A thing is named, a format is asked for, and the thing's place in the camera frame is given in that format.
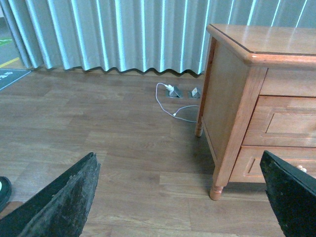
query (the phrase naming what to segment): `green floor sign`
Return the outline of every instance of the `green floor sign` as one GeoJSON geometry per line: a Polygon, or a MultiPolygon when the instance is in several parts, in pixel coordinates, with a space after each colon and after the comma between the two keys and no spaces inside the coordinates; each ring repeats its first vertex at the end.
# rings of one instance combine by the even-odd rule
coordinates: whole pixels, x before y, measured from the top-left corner
{"type": "Polygon", "coordinates": [[[10,38],[0,38],[0,46],[3,46],[7,43],[11,43],[13,40],[10,38]]]}

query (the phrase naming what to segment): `black object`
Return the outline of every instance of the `black object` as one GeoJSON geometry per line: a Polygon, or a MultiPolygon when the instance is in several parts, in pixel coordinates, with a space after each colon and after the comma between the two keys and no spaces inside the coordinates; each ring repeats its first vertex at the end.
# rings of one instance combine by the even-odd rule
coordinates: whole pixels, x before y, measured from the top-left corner
{"type": "Polygon", "coordinates": [[[1,189],[0,189],[0,212],[4,209],[6,203],[9,201],[9,198],[12,193],[11,182],[8,178],[1,176],[1,189]]]}
{"type": "Polygon", "coordinates": [[[264,151],[260,162],[267,196],[287,237],[316,236],[316,179],[264,151]]]}
{"type": "Polygon", "coordinates": [[[100,164],[89,153],[0,220],[0,237],[78,237],[90,211],[100,164]]]}

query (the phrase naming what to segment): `light blue curtain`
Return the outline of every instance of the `light blue curtain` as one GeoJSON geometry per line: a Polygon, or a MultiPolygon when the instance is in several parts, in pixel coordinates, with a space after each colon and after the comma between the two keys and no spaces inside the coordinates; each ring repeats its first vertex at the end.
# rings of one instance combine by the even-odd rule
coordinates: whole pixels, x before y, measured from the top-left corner
{"type": "Polygon", "coordinates": [[[316,27],[316,0],[0,0],[21,59],[120,71],[204,70],[209,23],[316,27]]]}

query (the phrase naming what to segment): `floor mat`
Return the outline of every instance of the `floor mat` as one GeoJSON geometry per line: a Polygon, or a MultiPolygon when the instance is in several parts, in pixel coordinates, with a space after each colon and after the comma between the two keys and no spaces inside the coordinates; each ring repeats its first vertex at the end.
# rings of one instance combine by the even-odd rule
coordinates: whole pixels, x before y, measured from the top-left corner
{"type": "Polygon", "coordinates": [[[29,74],[30,70],[0,69],[0,90],[29,74]]]}

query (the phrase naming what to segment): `turned wooden leg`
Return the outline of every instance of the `turned wooden leg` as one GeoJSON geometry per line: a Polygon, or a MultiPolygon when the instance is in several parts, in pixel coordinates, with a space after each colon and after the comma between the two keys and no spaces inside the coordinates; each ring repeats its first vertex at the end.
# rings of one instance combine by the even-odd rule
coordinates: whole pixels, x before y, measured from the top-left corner
{"type": "Polygon", "coordinates": [[[209,196],[212,200],[217,201],[221,198],[223,186],[215,186],[212,185],[211,191],[209,192],[209,196]]]}
{"type": "Polygon", "coordinates": [[[203,127],[202,127],[202,123],[197,123],[196,125],[196,137],[200,137],[203,134],[203,127]]]}

